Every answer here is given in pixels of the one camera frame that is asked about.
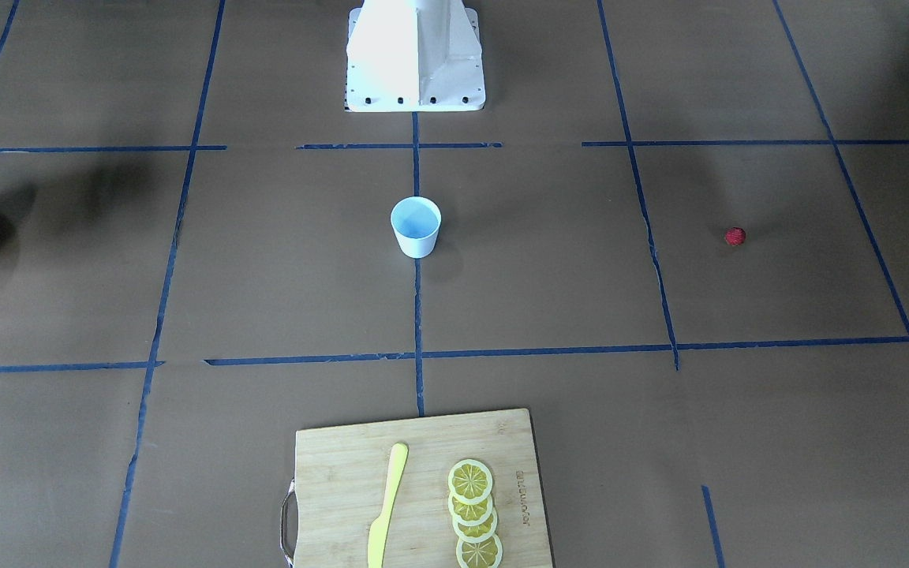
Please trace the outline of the light blue plastic cup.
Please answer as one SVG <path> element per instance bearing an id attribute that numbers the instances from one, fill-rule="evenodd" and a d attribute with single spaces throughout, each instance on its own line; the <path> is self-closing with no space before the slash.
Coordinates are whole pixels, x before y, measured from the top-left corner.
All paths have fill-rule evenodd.
<path id="1" fill-rule="evenodd" d="M 412 259 L 422 259 L 436 245 L 443 215 L 432 200 L 411 196 L 394 205 L 390 222 L 403 254 Z"/>

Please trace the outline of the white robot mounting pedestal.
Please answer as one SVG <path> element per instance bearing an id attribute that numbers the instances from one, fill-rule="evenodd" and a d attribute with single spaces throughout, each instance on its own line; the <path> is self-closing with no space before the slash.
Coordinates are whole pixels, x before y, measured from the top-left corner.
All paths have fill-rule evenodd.
<path id="1" fill-rule="evenodd" d="M 484 108 L 479 15 L 464 2 L 365 1 L 347 22 L 346 111 Z"/>

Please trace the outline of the bamboo cutting board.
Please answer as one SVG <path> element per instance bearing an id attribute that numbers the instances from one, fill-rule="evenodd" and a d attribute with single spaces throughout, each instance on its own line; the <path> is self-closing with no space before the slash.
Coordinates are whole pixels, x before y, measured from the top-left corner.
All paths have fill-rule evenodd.
<path id="1" fill-rule="evenodd" d="M 527 409 L 301 429 L 282 501 L 280 546 L 289 567 L 368 567 L 368 529 L 381 510 L 393 443 L 406 443 L 409 455 L 382 567 L 458 567 L 447 476 L 462 459 L 492 471 L 499 567 L 552 567 Z"/>

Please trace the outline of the top lemon slice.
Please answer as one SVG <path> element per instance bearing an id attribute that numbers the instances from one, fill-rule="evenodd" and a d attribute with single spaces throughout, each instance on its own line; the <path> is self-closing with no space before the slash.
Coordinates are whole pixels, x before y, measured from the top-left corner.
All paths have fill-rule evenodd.
<path id="1" fill-rule="evenodd" d="M 476 506 L 489 499 L 494 488 L 493 473 L 477 459 L 456 461 L 447 476 L 448 489 L 459 503 Z"/>

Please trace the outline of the yellow plastic knife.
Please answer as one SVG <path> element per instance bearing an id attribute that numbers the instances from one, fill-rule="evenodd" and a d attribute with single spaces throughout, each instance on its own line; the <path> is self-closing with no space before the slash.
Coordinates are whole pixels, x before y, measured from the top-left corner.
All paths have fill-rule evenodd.
<path id="1" fill-rule="evenodd" d="M 382 567 L 385 556 L 388 533 L 395 507 L 395 500 L 400 489 L 409 449 L 406 443 L 393 443 L 388 460 L 385 482 L 383 482 L 383 501 L 381 510 L 368 529 L 367 566 Z"/>

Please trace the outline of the red strawberry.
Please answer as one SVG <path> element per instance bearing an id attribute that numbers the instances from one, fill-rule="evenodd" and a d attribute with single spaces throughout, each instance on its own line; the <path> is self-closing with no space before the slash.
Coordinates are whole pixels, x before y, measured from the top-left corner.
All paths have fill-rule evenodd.
<path id="1" fill-rule="evenodd" d="M 726 244 L 730 245 L 730 247 L 740 247 L 740 245 L 746 244 L 746 239 L 747 232 L 742 227 L 738 226 L 729 227 L 724 234 L 724 241 Z"/>

